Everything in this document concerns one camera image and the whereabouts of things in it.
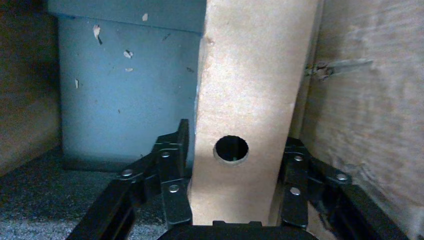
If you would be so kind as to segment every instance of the wooden plank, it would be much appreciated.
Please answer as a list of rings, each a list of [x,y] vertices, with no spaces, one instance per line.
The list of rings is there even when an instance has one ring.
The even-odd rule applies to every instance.
[[[301,133],[411,239],[424,236],[423,23],[420,0],[326,0],[316,61],[372,64],[312,80]]]
[[[0,176],[60,144],[55,19],[0,2]]]
[[[316,8],[316,0],[207,2],[189,194],[194,224],[268,225]],[[248,145],[238,164],[214,154],[228,135]]]

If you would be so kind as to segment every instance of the screw head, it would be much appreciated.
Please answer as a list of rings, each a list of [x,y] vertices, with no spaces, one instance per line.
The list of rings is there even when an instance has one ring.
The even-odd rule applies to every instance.
[[[348,176],[346,176],[343,173],[339,173],[339,174],[337,174],[337,179],[340,180],[340,181],[345,181],[345,180],[348,180]]]
[[[162,154],[160,156],[162,156],[162,158],[167,158],[167,157],[170,156],[170,153],[165,151],[165,152],[162,152]]]
[[[178,186],[178,185],[171,185],[171,186],[169,186],[169,191],[171,193],[176,193],[176,192],[178,192],[178,190],[180,190],[180,186]]]
[[[121,172],[121,175],[124,177],[128,177],[131,176],[133,174],[133,170],[132,169],[125,169]]]
[[[297,187],[290,188],[290,193],[296,196],[299,196],[301,194],[301,191]]]

